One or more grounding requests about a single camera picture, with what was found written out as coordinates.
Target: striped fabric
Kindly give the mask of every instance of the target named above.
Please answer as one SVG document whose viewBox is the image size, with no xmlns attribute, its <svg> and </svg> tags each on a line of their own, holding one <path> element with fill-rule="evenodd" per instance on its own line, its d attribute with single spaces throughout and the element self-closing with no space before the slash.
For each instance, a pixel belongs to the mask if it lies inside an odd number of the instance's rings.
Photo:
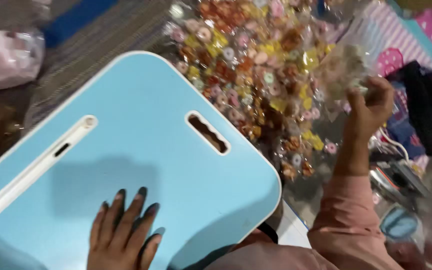
<svg viewBox="0 0 432 270">
<path fill-rule="evenodd" d="M 358 31 L 357 34 L 351 33 L 354 24 L 363 24 L 364 27 L 362 29 L 368 29 L 368 32 Z M 347 31 L 339 27 L 328 33 L 327 39 L 329 42 L 336 42 L 341 39 L 340 36 L 342 34 L 344 34 L 342 40 L 346 39 L 347 35 L 351 35 L 354 43 L 368 44 L 369 48 L 371 48 L 369 51 L 370 55 L 377 52 L 380 48 L 381 50 L 378 54 L 387 53 L 386 49 L 388 48 L 399 50 L 402 55 L 402 62 L 395 65 L 396 69 L 413 60 L 418 61 L 422 66 L 432 69 L 432 59 L 430 56 L 416 37 L 405 28 L 399 16 L 387 3 L 373 1 L 357 19 L 351 22 Z M 373 61 L 372 63 L 374 69 L 380 70 L 379 74 L 384 76 L 385 74 L 381 70 L 384 70 L 382 65 L 385 63 L 380 63 L 381 65 L 379 66 L 377 61 Z"/>
</svg>

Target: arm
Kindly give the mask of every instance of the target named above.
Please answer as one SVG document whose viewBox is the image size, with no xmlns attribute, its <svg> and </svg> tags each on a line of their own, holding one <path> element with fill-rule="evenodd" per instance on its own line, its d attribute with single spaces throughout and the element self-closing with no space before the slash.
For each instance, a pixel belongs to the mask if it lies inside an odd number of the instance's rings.
<svg viewBox="0 0 432 270">
<path fill-rule="evenodd" d="M 400 269 L 386 252 L 368 178 L 368 141 L 391 115 L 394 90 L 383 78 L 369 83 L 376 90 L 366 100 L 358 91 L 348 94 L 352 111 L 343 145 L 308 238 L 340 269 Z"/>
</svg>

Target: white cable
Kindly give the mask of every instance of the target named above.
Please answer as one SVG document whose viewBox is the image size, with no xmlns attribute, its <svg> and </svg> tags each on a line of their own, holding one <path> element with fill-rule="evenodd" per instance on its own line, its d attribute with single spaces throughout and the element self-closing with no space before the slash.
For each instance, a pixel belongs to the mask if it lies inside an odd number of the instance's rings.
<svg viewBox="0 0 432 270">
<path fill-rule="evenodd" d="M 403 151 L 404 159 L 406 160 L 407 163 L 409 163 L 410 162 L 410 157 L 408 155 L 408 152 L 404 148 L 404 146 L 402 144 L 400 144 L 399 142 L 393 141 L 392 139 L 390 139 L 388 137 L 388 135 L 386 134 L 386 132 L 384 132 L 384 130 L 383 130 L 382 127 L 379 128 L 379 131 L 381 132 L 381 135 L 386 139 L 386 141 L 388 141 L 392 145 L 395 145 L 395 146 L 399 147 L 399 149 L 401 149 L 401 151 Z"/>
</svg>

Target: black cloth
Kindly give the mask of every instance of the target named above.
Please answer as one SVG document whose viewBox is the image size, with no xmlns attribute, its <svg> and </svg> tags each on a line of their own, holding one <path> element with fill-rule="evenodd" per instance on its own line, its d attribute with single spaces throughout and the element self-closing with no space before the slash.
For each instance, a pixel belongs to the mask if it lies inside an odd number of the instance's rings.
<svg viewBox="0 0 432 270">
<path fill-rule="evenodd" d="M 409 122 L 416 130 L 426 154 L 432 156 L 432 70 L 413 61 L 387 78 L 404 83 Z"/>
</svg>

